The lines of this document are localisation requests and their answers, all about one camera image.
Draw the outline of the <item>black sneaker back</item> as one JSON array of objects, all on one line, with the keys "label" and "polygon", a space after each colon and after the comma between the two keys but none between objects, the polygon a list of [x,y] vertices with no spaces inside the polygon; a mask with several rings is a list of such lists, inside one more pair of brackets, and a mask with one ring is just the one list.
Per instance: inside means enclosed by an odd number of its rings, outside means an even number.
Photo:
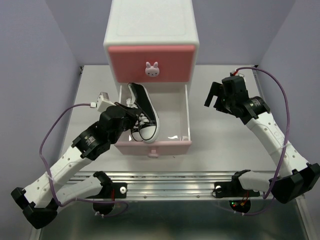
[{"label": "black sneaker back", "polygon": [[137,121],[144,124],[139,128],[143,142],[151,144],[156,141],[160,132],[160,119],[152,104],[148,90],[141,84],[129,83],[131,98],[126,100],[129,108],[139,109],[141,113]]}]

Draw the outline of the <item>black sneaker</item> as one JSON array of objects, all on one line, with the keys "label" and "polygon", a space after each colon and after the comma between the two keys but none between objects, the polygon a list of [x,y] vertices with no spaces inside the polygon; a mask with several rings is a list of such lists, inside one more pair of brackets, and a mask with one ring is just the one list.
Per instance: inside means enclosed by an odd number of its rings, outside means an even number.
[{"label": "black sneaker", "polygon": [[129,83],[131,98],[126,100],[129,108],[139,109],[141,113],[137,121],[144,124],[139,128],[143,142],[151,144],[156,141],[160,132],[160,119],[152,104],[148,90],[141,84]]},{"label": "black sneaker", "polygon": [[136,142],[142,142],[143,138],[141,137],[140,134],[140,127],[143,125],[144,123],[142,121],[137,121],[135,123],[135,125],[133,126],[133,128],[130,130],[130,135],[132,137],[132,139]]}]

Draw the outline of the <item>light pink drawer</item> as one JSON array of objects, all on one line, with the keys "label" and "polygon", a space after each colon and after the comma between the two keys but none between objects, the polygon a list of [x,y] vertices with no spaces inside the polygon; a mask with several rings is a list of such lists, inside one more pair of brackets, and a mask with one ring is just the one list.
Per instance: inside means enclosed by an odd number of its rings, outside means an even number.
[{"label": "light pink drawer", "polygon": [[123,155],[148,156],[157,147],[160,156],[185,155],[192,144],[190,134],[188,85],[185,83],[143,83],[159,117],[155,142],[134,141],[130,131],[121,135],[115,147]]}]

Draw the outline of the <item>pink front white drawer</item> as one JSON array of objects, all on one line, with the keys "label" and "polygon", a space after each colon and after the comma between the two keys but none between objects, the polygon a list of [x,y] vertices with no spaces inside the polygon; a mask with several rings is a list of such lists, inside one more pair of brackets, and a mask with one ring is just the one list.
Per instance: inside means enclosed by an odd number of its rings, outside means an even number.
[{"label": "pink front white drawer", "polygon": [[[119,83],[188,82],[194,67],[194,45],[127,45],[107,48],[109,64]],[[158,62],[159,75],[145,74],[146,62]]]}]

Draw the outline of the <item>black sneaker front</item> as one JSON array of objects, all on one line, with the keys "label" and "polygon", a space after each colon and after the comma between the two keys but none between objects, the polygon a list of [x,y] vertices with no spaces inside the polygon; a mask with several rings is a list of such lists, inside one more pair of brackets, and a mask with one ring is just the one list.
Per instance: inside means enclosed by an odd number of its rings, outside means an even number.
[{"label": "black sneaker front", "polygon": [[140,134],[140,127],[143,125],[144,123],[142,121],[137,121],[135,123],[135,125],[133,126],[133,128],[130,130],[130,135],[132,137],[132,139],[136,142],[142,142],[143,138],[141,137]]}]

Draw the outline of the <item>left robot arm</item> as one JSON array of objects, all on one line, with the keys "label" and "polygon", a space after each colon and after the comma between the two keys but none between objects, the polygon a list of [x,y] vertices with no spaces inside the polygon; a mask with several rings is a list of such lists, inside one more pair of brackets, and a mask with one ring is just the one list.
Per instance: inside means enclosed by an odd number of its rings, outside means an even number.
[{"label": "left robot arm", "polygon": [[103,171],[71,187],[65,184],[82,168],[110,149],[125,131],[131,130],[141,110],[118,102],[109,105],[99,120],[80,133],[61,158],[52,166],[45,161],[46,172],[26,187],[11,192],[24,217],[35,228],[51,223],[72,202],[92,203],[96,214],[106,216],[116,203],[126,204],[127,183],[113,182]]}]

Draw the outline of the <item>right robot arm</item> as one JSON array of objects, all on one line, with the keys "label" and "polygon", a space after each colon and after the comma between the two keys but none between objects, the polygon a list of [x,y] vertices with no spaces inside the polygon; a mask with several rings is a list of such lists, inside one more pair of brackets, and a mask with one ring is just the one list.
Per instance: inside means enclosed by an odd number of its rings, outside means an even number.
[{"label": "right robot arm", "polygon": [[239,118],[254,133],[274,164],[277,174],[257,173],[249,169],[236,172],[231,181],[220,183],[214,190],[216,198],[242,197],[245,192],[255,196],[259,192],[271,194],[282,204],[310,191],[320,177],[320,166],[309,163],[279,129],[270,108],[259,97],[249,97],[242,76],[230,76],[221,83],[213,82],[204,103],[209,107],[217,97],[214,108]]}]

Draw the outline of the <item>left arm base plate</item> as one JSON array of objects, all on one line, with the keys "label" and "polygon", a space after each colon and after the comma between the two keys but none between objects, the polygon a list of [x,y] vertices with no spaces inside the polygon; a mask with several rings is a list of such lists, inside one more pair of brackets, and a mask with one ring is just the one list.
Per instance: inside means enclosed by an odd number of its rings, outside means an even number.
[{"label": "left arm base plate", "polygon": [[126,182],[111,182],[105,184],[101,191],[95,195],[99,199],[125,199],[127,197],[128,184]]}]

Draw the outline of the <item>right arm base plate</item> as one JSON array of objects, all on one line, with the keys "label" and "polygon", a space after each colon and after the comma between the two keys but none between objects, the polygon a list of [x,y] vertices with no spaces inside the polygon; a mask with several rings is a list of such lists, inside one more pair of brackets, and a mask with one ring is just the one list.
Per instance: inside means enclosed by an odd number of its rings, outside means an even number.
[{"label": "right arm base plate", "polygon": [[218,181],[214,183],[211,195],[215,198],[259,197],[258,191],[242,188],[238,181]]}]

